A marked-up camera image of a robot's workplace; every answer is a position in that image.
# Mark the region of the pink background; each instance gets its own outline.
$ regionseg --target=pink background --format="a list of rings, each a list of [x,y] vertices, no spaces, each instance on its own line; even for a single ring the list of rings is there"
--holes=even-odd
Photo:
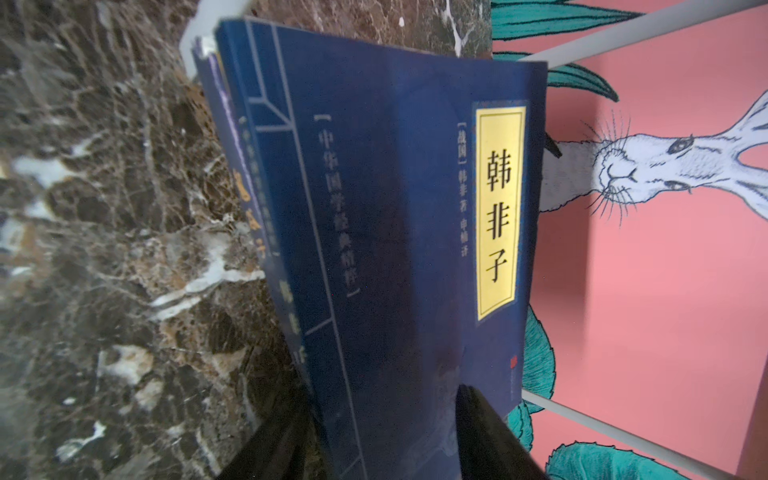
[[[651,12],[677,2],[578,3]],[[581,122],[611,111],[631,117],[632,134],[725,131],[768,90],[767,25],[768,5],[580,61],[621,101],[550,88],[548,133],[582,141]],[[494,47],[540,51],[586,33]],[[740,159],[768,169],[768,145]],[[768,354],[768,220],[702,187],[630,207],[621,228],[616,215],[589,217],[592,200],[540,219],[531,304],[554,347],[553,400],[735,472]],[[534,415],[537,460],[594,441],[552,416]]]

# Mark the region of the brown marble countertop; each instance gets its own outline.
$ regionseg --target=brown marble countertop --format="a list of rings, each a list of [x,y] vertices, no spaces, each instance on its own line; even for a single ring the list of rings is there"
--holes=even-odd
[[[0,478],[212,478],[298,388],[200,89],[181,74],[194,11],[2,9]],[[253,11],[444,55],[491,49],[487,0]]]

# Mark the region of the rabbit illustration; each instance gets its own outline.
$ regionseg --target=rabbit illustration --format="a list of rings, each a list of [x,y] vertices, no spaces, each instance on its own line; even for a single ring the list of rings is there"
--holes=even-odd
[[[768,220],[768,170],[739,162],[741,152],[761,144],[768,144],[768,91],[721,134],[560,142],[561,158],[545,151],[540,210],[557,210],[595,191],[601,204],[626,209],[663,191],[712,187],[738,195]]]

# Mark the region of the yellow rectangle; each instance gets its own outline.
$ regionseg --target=yellow rectangle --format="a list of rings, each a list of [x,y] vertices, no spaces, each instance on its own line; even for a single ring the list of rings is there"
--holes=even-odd
[[[478,321],[515,299],[525,107],[475,113]]]

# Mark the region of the blue book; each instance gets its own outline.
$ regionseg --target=blue book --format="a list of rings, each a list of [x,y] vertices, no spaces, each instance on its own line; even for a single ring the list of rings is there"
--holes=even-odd
[[[521,401],[546,64],[256,19],[216,45],[197,69],[331,476],[458,478],[458,384]]]

